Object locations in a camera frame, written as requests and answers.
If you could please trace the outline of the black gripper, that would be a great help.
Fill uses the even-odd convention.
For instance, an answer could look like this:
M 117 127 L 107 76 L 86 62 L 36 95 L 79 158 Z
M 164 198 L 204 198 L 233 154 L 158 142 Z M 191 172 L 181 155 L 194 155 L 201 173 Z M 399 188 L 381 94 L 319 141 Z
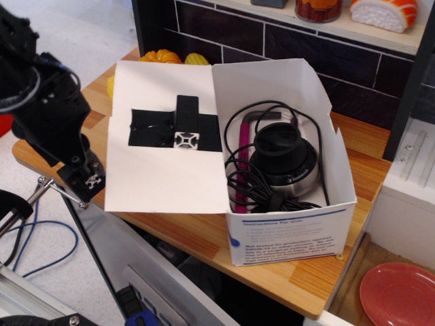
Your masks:
M 105 188 L 105 169 L 82 140 L 82 124 L 90 107 L 81 93 L 78 76 L 53 55 L 35 58 L 39 87 L 31 99 L 12 111 L 21 138 L 34 147 L 50 166 L 65 164 L 58 175 L 83 202 Z

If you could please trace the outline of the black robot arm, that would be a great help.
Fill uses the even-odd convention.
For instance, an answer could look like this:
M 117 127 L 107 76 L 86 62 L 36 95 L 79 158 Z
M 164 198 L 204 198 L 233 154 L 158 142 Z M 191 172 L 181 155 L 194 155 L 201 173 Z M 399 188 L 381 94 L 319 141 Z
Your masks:
M 39 35 L 26 18 L 1 9 L 1 114 L 82 201 L 105 187 L 105 169 L 82 126 L 91 112 L 78 76 L 51 54 L 36 52 Z

